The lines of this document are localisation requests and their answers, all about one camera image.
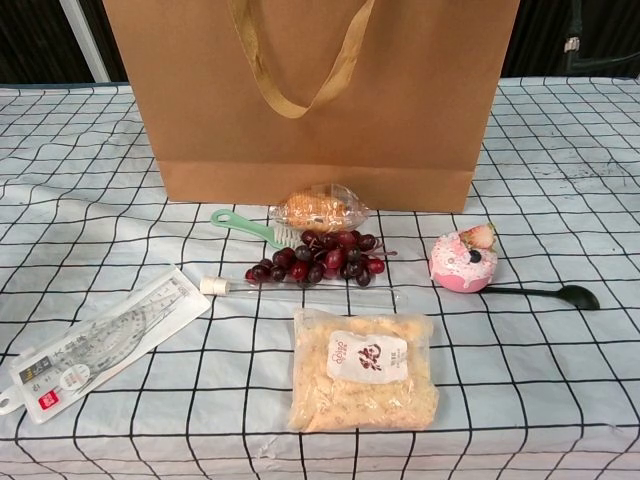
white label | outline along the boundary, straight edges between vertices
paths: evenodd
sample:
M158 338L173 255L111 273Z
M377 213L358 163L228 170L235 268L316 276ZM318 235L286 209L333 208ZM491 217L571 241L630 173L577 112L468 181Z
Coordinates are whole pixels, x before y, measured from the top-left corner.
M386 335L360 336L336 330L329 337L327 375L383 384L407 378L407 342Z
M71 368L67 368L60 376L60 387L63 390L77 390L82 387L89 377L91 372L89 367L81 363L74 365Z

plastic wrapped bread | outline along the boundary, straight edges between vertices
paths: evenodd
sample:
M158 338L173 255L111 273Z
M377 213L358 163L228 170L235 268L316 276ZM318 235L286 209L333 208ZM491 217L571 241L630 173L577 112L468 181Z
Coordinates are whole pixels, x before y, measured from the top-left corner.
M325 184L291 194L270 215L296 230L328 233L355 230L369 217L369 209L347 187Z

food label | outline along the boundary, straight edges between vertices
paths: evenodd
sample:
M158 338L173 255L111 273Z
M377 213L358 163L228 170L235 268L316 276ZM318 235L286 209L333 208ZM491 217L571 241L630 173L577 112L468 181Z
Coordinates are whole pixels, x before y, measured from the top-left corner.
M387 335L360 336L336 330L329 337L327 375L384 384L407 378L407 342Z

brush handle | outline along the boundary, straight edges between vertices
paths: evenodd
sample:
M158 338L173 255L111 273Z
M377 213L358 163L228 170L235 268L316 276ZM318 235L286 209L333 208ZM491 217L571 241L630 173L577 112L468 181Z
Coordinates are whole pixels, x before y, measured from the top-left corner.
M269 244L274 242L274 233L271 227L247 220L231 210L216 210L211 215L211 223L218 227L240 230L241 232L255 235L266 240Z

white post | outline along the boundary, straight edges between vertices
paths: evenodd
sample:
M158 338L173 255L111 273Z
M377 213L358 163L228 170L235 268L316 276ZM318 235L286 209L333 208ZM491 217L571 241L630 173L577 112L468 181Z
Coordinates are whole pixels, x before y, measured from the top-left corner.
M100 83L109 82L109 74L102 61L100 50L98 50L91 29L87 24L87 18L84 16L78 0L60 0L60 5L64 10L71 30L73 30L73 35L76 37L80 50L82 50L87 66L93 75L93 80Z

